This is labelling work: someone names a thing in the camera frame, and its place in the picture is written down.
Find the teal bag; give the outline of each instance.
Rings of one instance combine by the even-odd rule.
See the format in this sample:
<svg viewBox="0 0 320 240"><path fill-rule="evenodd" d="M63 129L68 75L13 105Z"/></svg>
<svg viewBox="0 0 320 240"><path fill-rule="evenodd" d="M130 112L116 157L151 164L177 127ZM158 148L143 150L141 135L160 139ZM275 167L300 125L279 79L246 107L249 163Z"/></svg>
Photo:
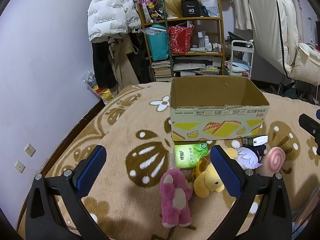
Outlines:
<svg viewBox="0 0 320 240"><path fill-rule="evenodd" d="M153 24L152 27L162 28L165 27L157 24ZM167 33L147 35L148 45L150 48L151 56L153 60L164 60L169 56L169 47Z"/></svg>

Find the white bottle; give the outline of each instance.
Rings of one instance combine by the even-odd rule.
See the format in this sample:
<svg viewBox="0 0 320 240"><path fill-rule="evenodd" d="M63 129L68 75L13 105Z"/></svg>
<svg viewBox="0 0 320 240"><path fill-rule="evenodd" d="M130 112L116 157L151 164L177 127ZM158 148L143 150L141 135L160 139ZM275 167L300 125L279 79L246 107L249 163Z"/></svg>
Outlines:
<svg viewBox="0 0 320 240"><path fill-rule="evenodd" d="M202 32L198 32L198 38L199 38L199 48L203 48L204 47L204 40L203 40Z"/></svg>
<svg viewBox="0 0 320 240"><path fill-rule="evenodd" d="M204 36L204 47L208 50L209 46L209 36Z"/></svg>

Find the bolt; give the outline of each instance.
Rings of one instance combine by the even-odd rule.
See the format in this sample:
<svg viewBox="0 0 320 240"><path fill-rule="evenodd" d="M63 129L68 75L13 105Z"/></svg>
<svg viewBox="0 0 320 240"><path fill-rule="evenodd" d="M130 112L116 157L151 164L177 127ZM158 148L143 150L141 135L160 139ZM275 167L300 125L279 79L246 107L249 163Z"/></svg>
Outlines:
<svg viewBox="0 0 320 240"><path fill-rule="evenodd" d="M41 179L41 178L42 178L42 174L40 174L40 173L35 176L35 179L36 179L36 180L39 180L39 179Z"/></svg>
<svg viewBox="0 0 320 240"><path fill-rule="evenodd" d="M248 176L252 176L253 170L247 169L247 170L245 170L245 174L247 174Z"/></svg>
<svg viewBox="0 0 320 240"><path fill-rule="evenodd" d="M72 170L66 170L64 171L63 175L66 177L69 177L72 174Z"/></svg>
<svg viewBox="0 0 320 240"><path fill-rule="evenodd" d="M280 173L276 173L276 178L277 179L282 179L282 175Z"/></svg>

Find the blue gripper pad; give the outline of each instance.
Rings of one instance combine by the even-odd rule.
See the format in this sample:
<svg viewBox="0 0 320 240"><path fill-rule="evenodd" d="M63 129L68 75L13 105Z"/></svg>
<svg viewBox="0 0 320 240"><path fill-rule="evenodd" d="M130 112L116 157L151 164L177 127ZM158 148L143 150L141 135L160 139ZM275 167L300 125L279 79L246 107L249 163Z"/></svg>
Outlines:
<svg viewBox="0 0 320 240"><path fill-rule="evenodd" d="M79 198L86 197L89 194L106 160L106 149L97 145L90 155L76 166L72 182L77 189Z"/></svg>
<svg viewBox="0 0 320 240"><path fill-rule="evenodd" d="M211 148L210 160L229 195L238 199L245 183L241 166L235 160L230 159L220 145Z"/></svg>

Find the wall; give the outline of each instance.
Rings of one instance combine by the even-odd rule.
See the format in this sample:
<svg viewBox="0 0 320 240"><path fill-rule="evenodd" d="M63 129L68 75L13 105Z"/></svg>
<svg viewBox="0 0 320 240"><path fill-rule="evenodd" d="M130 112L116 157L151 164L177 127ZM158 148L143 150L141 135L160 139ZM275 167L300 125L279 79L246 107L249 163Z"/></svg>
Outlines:
<svg viewBox="0 0 320 240"><path fill-rule="evenodd" d="M303 31L304 31L304 42L310 43L311 31L310 31L310 20L308 17L312 18L312 33L313 33L313 44L316 43L316 13L312 9L308 0L300 0L300 5L302 7L302 20L303 20ZM252 39L252 31L242 31L235 29L235 14L234 6L230 0L222 1L223 7L223 23L225 36L228 36L228 31L239 34L245 39ZM260 80L265 82L270 82L274 84L279 84L282 79L282 73L279 72L273 65L267 62L265 59L259 56L257 52L253 55L253 68L252 68L252 79ZM289 79L285 78L285 84L291 82Z"/></svg>
<svg viewBox="0 0 320 240"><path fill-rule="evenodd" d="M81 81L92 68L89 3L11 0L0 16L0 207L14 227L34 176L98 102Z"/></svg>

